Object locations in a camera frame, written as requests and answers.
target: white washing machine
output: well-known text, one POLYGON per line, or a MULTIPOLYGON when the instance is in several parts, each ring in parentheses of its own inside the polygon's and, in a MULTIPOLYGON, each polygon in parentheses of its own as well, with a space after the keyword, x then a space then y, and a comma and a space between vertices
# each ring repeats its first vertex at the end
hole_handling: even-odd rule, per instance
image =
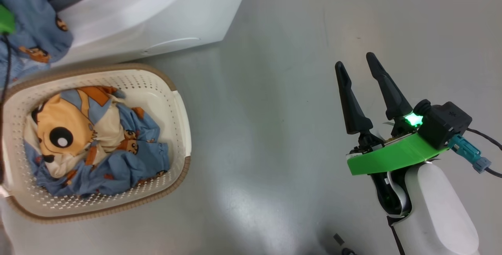
POLYGON ((82 0, 59 12, 74 36, 53 66, 112 64, 222 40, 241 0, 82 0))

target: green light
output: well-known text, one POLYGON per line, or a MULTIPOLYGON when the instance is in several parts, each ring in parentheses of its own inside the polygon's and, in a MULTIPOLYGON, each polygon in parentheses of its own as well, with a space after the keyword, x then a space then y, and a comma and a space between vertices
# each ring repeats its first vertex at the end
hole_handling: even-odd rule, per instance
POLYGON ((422 118, 423 118, 422 116, 417 116, 414 113, 411 113, 405 117, 407 122, 409 122, 409 124, 414 127, 417 127, 422 124, 422 118))

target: white plastic basket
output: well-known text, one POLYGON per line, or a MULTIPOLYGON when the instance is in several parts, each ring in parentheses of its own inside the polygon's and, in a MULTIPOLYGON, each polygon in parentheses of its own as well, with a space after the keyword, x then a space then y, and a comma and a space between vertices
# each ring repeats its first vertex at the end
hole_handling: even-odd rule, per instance
POLYGON ((8 93, 4 105, 2 193, 11 207, 33 221, 67 222, 108 215, 153 201, 176 189, 190 166, 190 126, 183 100, 171 80, 144 64, 118 64, 78 69, 29 80, 8 93), (169 146, 171 168, 150 180, 115 196, 93 194, 54 197, 38 187, 25 156, 23 129, 26 115, 41 101, 65 89, 104 85, 122 89, 129 107, 142 107, 161 128, 160 142, 169 146))

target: green object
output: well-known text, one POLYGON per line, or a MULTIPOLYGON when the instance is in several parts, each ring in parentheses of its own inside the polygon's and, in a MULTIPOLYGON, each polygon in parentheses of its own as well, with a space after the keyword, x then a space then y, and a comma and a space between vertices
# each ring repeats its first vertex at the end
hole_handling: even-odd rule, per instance
POLYGON ((414 127, 417 127, 422 124, 422 118, 423 116, 417 116, 414 113, 411 113, 405 117, 407 122, 414 127))
POLYGON ((347 160, 353 176, 394 171, 428 160, 448 148, 436 150, 414 133, 396 143, 347 160))
POLYGON ((0 33, 13 33, 16 30, 14 15, 6 7, 0 5, 0 33))

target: floor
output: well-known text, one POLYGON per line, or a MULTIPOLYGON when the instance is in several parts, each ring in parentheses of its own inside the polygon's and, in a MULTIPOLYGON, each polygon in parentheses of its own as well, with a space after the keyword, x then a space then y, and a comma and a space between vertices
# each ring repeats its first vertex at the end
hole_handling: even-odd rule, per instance
MULTIPOLYGON (((501 140, 500 0, 243 0, 224 41, 141 60, 166 74, 189 115, 192 166, 171 195, 90 221, 39 225, 0 202, 17 255, 397 255, 371 180, 353 177, 334 64, 362 110, 386 121, 365 53, 411 104, 453 101, 501 140)), ((471 137, 495 169, 500 152, 471 137)), ((502 249, 500 180, 445 153, 439 164, 477 226, 502 249)))

